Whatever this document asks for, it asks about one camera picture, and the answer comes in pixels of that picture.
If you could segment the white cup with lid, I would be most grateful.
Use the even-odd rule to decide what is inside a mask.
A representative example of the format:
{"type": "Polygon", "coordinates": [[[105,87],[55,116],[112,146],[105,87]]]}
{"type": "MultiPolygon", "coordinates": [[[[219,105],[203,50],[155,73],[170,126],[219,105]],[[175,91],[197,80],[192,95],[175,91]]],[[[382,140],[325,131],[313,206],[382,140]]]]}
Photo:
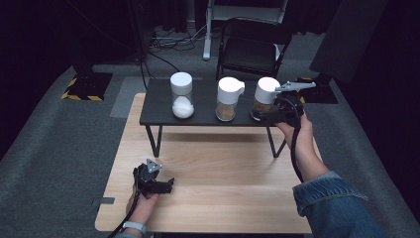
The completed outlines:
{"type": "Polygon", "coordinates": [[[254,104],[251,111],[251,116],[256,121],[261,118],[258,111],[266,112],[270,109],[271,104],[277,94],[275,91],[280,87],[280,83],[272,77],[262,77],[259,79],[254,95],[254,104]]]}

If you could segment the black shelf riser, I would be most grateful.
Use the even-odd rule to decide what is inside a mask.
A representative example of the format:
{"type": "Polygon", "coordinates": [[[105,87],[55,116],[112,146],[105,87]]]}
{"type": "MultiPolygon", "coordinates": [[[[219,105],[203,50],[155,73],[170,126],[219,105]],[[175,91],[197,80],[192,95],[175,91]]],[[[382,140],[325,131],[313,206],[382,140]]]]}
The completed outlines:
{"type": "Polygon", "coordinates": [[[284,144],[277,150],[274,146],[270,127],[279,118],[279,111],[274,102],[268,111],[274,111],[276,116],[273,120],[256,121],[251,117],[254,95],[257,84],[245,83],[245,93],[239,98],[236,107],[236,115],[230,122],[222,122],[216,117],[217,82],[212,80],[194,81],[192,96],[194,113],[186,119],[176,118],[169,108],[171,100],[168,96],[158,99],[150,92],[146,93],[143,110],[140,116],[140,124],[146,127],[151,143],[153,155],[157,158],[160,151],[160,141],[163,126],[227,126],[227,127],[266,127],[268,140],[272,154],[277,158],[284,144]]]}

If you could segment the spice jar white spout lid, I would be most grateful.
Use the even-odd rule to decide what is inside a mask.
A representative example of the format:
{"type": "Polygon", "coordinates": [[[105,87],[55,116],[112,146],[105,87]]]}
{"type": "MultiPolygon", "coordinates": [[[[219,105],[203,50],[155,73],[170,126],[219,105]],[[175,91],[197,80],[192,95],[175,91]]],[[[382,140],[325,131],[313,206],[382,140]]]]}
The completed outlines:
{"type": "Polygon", "coordinates": [[[218,82],[216,116],[220,121],[232,121],[236,115],[239,97],[245,92],[245,83],[234,77],[223,77],[218,82]]]}

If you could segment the black base with yellow stripes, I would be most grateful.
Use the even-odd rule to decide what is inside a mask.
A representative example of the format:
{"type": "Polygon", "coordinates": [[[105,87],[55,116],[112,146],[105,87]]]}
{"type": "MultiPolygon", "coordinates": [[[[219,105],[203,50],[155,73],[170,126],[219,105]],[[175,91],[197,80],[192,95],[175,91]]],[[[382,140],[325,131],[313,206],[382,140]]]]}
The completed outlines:
{"type": "Polygon", "coordinates": [[[113,74],[93,72],[88,76],[76,75],[67,86],[62,99],[103,101],[113,74]]]}
{"type": "Polygon", "coordinates": [[[310,83],[314,82],[315,87],[301,89],[299,91],[300,100],[302,103],[321,103],[321,104],[337,104],[334,91],[330,86],[330,78],[322,78],[317,76],[312,77],[298,77],[296,82],[310,83]]]}

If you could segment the clear jar white lid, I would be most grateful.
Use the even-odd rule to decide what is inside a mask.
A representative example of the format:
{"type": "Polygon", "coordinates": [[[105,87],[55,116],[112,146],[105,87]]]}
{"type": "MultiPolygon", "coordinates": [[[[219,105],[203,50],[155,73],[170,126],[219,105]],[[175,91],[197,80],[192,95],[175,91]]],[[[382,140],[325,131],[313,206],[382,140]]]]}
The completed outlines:
{"type": "Polygon", "coordinates": [[[187,72],[177,72],[170,77],[172,113],[179,119],[189,118],[194,113],[192,85],[192,76],[187,72]]]}

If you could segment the black folding chair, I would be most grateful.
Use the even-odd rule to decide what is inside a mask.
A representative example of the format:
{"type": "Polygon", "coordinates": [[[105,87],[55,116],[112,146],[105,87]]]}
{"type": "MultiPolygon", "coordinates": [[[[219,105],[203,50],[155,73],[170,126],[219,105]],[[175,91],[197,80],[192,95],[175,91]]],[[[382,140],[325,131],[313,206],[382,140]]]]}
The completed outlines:
{"type": "Polygon", "coordinates": [[[216,79],[224,70],[277,77],[292,33],[281,23],[235,17],[222,27],[216,79]]]}

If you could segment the person's left hand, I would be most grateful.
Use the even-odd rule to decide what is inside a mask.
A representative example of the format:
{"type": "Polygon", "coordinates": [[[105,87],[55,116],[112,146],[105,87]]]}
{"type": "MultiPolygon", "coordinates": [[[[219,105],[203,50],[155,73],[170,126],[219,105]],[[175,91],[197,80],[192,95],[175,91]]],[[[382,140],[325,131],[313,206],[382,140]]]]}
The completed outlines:
{"type": "Polygon", "coordinates": [[[154,212],[158,199],[159,195],[156,193],[144,197],[142,194],[136,195],[133,192],[126,205],[126,212],[130,214],[128,220],[146,225],[154,212]]]}

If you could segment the dark stand pole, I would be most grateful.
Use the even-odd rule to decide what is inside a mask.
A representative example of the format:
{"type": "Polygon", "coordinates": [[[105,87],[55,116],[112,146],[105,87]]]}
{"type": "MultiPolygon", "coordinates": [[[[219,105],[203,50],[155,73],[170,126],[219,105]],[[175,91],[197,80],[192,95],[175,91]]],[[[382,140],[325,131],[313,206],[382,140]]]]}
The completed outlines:
{"type": "Polygon", "coordinates": [[[152,0],[126,0],[135,42],[135,64],[144,62],[155,33],[152,0]]]}

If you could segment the dark grey panel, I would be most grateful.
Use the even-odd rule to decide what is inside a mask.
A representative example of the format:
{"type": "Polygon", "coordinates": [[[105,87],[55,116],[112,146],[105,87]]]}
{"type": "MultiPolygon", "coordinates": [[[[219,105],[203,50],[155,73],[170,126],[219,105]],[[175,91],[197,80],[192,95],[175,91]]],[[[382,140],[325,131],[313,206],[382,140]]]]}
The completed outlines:
{"type": "Polygon", "coordinates": [[[319,77],[350,83],[388,0],[342,0],[310,64],[319,77]]]}

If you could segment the white metal stand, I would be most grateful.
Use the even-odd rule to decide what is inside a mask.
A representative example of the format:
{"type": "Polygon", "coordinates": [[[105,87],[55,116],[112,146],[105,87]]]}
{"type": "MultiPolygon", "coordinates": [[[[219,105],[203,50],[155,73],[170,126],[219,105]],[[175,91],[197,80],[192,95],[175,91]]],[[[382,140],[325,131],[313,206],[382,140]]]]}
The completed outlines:
{"type": "Polygon", "coordinates": [[[279,7],[267,8],[216,5],[215,0],[208,0],[205,12],[206,35],[204,39],[202,58],[204,60],[210,60],[211,57],[211,32],[213,21],[226,21],[235,17],[246,17],[281,23],[285,14],[287,3],[288,0],[280,0],[279,7]]]}

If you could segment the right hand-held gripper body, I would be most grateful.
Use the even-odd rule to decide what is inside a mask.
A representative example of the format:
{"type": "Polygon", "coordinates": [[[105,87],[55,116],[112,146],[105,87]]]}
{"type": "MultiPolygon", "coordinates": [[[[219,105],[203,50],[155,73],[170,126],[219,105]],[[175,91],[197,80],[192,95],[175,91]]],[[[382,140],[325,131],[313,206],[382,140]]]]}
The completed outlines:
{"type": "Polygon", "coordinates": [[[285,122],[289,126],[299,127],[300,117],[303,115],[303,102],[299,91],[316,86],[315,82],[290,82],[287,81],[275,89],[274,104],[279,111],[277,122],[285,122]]]}

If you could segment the person's right hand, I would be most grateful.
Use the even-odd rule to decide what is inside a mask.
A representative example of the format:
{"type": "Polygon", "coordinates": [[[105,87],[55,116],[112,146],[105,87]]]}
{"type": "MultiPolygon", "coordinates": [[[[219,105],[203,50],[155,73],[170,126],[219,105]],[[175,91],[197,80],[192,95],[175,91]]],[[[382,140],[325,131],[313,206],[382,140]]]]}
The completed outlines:
{"type": "MultiPolygon", "coordinates": [[[[296,150],[309,152],[314,150],[313,146],[313,127],[306,115],[300,117],[301,127],[296,139],[296,150]]],[[[277,128],[284,134],[284,139],[288,146],[291,146],[294,128],[287,123],[276,123],[277,128]]]]}

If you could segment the white wristband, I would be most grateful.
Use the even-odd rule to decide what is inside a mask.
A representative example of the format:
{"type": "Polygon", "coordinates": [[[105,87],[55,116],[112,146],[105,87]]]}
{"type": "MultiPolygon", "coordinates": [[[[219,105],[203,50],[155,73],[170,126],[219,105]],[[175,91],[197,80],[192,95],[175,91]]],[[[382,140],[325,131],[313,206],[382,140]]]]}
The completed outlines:
{"type": "Polygon", "coordinates": [[[138,230],[142,235],[145,235],[147,233],[147,226],[142,224],[142,223],[138,223],[138,222],[133,222],[133,221],[126,221],[123,224],[123,228],[132,228],[132,229],[136,229],[138,230]]]}

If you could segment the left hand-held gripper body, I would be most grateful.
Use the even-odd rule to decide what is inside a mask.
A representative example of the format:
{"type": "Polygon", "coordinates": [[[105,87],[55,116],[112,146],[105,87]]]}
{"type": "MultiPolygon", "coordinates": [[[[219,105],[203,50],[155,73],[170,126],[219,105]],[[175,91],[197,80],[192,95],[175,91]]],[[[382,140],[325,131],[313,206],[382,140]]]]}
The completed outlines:
{"type": "Polygon", "coordinates": [[[153,193],[161,193],[160,182],[157,181],[160,169],[161,165],[151,159],[147,159],[145,163],[134,168],[136,192],[141,193],[144,197],[153,193]]]}

